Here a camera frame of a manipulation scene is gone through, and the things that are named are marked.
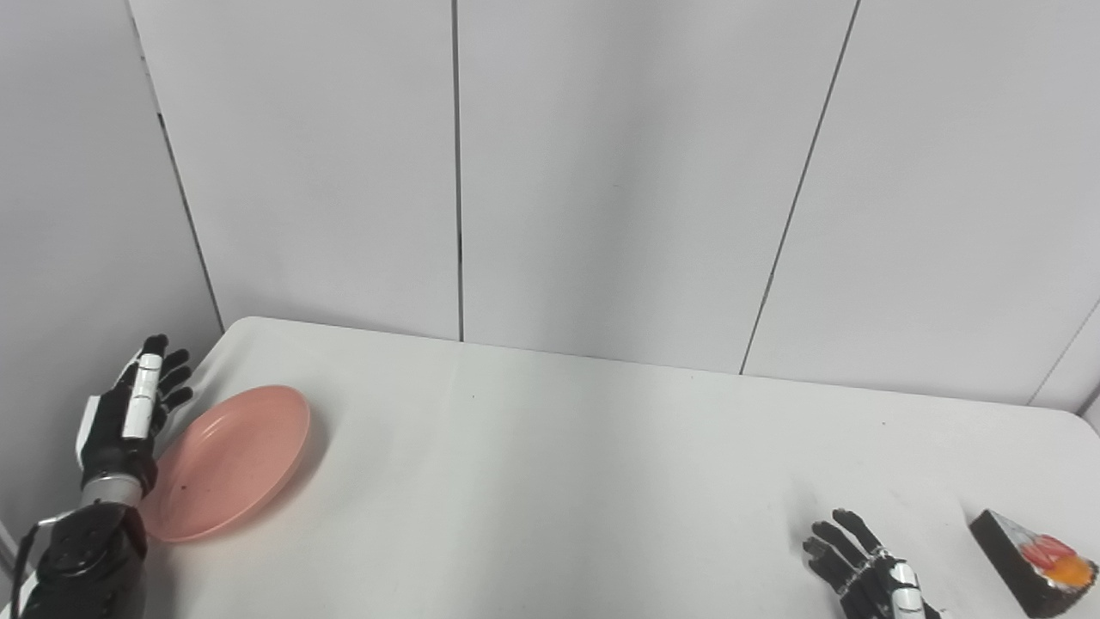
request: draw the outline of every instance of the robotic hand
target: robotic hand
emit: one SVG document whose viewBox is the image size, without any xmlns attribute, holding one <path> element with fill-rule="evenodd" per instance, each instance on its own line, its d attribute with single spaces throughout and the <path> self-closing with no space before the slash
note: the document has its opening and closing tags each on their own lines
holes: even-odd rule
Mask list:
<svg viewBox="0 0 1100 619">
<path fill-rule="evenodd" d="M 840 596 L 848 619 L 941 619 L 921 595 L 913 568 L 890 553 L 871 533 L 864 519 L 838 509 L 833 519 L 851 533 L 867 551 L 860 551 L 832 522 L 812 527 L 814 537 L 803 550 L 810 568 Z"/>
<path fill-rule="evenodd" d="M 11 619 L 34 535 L 54 524 L 22 619 L 136 619 L 144 611 L 145 529 L 136 506 L 156 484 L 153 440 L 191 398 L 188 354 L 165 356 L 168 339 L 150 338 L 114 387 L 88 400 L 77 438 L 84 472 L 80 507 L 31 528 L 19 546 Z"/>
</svg>

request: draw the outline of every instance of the white wall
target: white wall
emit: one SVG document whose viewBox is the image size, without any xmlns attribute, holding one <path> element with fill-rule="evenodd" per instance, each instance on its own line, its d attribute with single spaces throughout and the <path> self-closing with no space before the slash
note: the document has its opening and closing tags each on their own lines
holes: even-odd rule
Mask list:
<svg viewBox="0 0 1100 619">
<path fill-rule="evenodd" d="M 459 2 L 466 340 L 737 373 L 855 2 Z"/>
<path fill-rule="evenodd" d="M 447 0 L 132 0 L 227 323 L 457 339 Z"/>
<path fill-rule="evenodd" d="M 1043 382 L 1031 404 L 1080 411 L 1100 389 L 1100 300 L 1092 306 L 1077 336 Z"/>
<path fill-rule="evenodd" d="M 864 2 L 746 373 L 1027 404 L 1100 298 L 1097 23 Z"/>
<path fill-rule="evenodd" d="M 0 3 L 0 520 L 73 507 L 85 399 L 219 335 L 124 0 Z"/>
<path fill-rule="evenodd" d="M 772 270 L 854 5 L 461 0 L 460 268 L 450 2 L 134 0 L 230 321 L 1084 402 L 1100 5 L 861 3 Z"/>
<path fill-rule="evenodd" d="M 1091 423 L 1092 428 L 1100 433 L 1100 399 L 1094 400 L 1092 406 L 1085 411 L 1085 421 Z"/>
</svg>

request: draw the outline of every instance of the robot finger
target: robot finger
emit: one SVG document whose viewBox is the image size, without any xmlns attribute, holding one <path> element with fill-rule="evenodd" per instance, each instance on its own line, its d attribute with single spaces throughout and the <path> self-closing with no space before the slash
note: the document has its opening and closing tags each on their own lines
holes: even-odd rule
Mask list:
<svg viewBox="0 0 1100 619">
<path fill-rule="evenodd" d="M 864 585 L 859 581 L 855 581 L 848 587 L 848 593 L 844 595 L 851 601 L 853 608 L 855 608 L 861 617 L 867 617 L 868 619 L 882 619 L 884 616 L 879 609 L 878 605 L 871 600 L 870 596 L 864 589 Z"/>
<path fill-rule="evenodd" d="M 851 540 L 844 534 L 844 531 L 837 529 L 832 522 L 814 522 L 811 530 L 814 532 L 814 535 L 825 540 L 839 551 L 853 567 L 859 568 L 859 566 L 867 563 L 867 555 L 860 552 L 856 548 L 856 544 L 853 544 Z"/>
<path fill-rule="evenodd" d="M 167 375 L 161 375 L 161 384 L 156 386 L 157 391 L 161 393 L 161 397 L 165 397 L 172 393 L 173 389 L 179 387 L 180 385 L 187 383 L 187 379 L 191 378 L 191 369 L 187 366 L 182 368 L 176 368 Z"/>
<path fill-rule="evenodd" d="M 172 371 L 183 366 L 191 358 L 190 353 L 186 349 L 180 349 L 179 351 L 173 352 L 170 355 L 164 358 L 164 363 L 161 364 L 161 372 L 163 374 L 170 373 Z"/>
<path fill-rule="evenodd" d="M 878 573 L 873 568 L 864 570 L 859 574 L 859 583 L 867 597 L 879 608 L 890 608 L 890 593 L 882 586 Z"/>
<path fill-rule="evenodd" d="M 141 347 L 142 355 L 156 355 L 157 357 L 164 357 L 165 351 L 168 350 L 168 336 L 164 334 L 151 335 L 145 339 L 145 345 Z"/>
<path fill-rule="evenodd" d="M 170 413 L 172 411 L 178 409 L 185 402 L 187 402 L 188 400 L 190 400 L 193 396 L 195 396 L 195 393 L 191 391 L 190 387 L 185 387 L 183 389 L 177 389 L 177 390 L 173 391 L 172 394 L 169 394 L 161 402 L 161 406 L 164 408 L 164 410 L 165 410 L 166 413 Z"/>
<path fill-rule="evenodd" d="M 859 518 L 856 512 L 851 512 L 846 509 L 836 509 L 833 510 L 833 520 L 840 523 L 840 527 L 844 527 L 849 533 L 855 535 L 869 554 L 873 554 L 882 550 L 882 542 L 875 537 L 875 533 L 871 533 L 871 530 L 867 528 L 867 523 L 865 523 L 864 519 Z"/>
<path fill-rule="evenodd" d="M 828 583 L 834 592 L 840 593 L 844 585 L 855 575 L 851 566 L 845 563 L 832 546 L 817 538 L 810 538 L 803 542 L 802 548 L 810 555 L 810 568 Z"/>
<path fill-rule="evenodd" d="M 848 597 L 840 598 L 840 608 L 844 610 L 844 616 L 848 619 L 875 619 L 873 615 L 870 617 L 861 615 L 859 609 L 851 603 L 851 598 Z"/>
</svg>

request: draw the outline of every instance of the tabletop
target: tabletop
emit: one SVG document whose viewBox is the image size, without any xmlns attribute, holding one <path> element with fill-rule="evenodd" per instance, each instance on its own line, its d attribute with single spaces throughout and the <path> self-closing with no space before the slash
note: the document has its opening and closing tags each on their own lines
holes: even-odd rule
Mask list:
<svg viewBox="0 0 1100 619">
<path fill-rule="evenodd" d="M 153 545 L 150 618 L 833 619 L 801 542 L 836 507 L 956 619 L 1024 617 L 982 509 L 1100 560 L 1100 438 L 1059 411 L 268 319 L 193 383 L 169 438 L 273 384 L 312 434 L 263 513 Z"/>
</svg>

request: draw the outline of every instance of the black cable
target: black cable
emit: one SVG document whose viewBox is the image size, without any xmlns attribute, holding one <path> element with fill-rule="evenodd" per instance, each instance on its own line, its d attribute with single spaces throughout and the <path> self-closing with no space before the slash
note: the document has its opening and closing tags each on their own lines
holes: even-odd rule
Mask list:
<svg viewBox="0 0 1100 619">
<path fill-rule="evenodd" d="M 20 594 L 23 588 L 23 573 L 26 572 L 26 562 L 31 556 L 31 546 L 34 545 L 34 537 L 38 533 L 38 523 L 35 522 L 31 530 L 19 541 L 19 552 L 15 553 L 15 571 L 11 575 L 11 615 L 10 619 L 19 619 Z"/>
</svg>

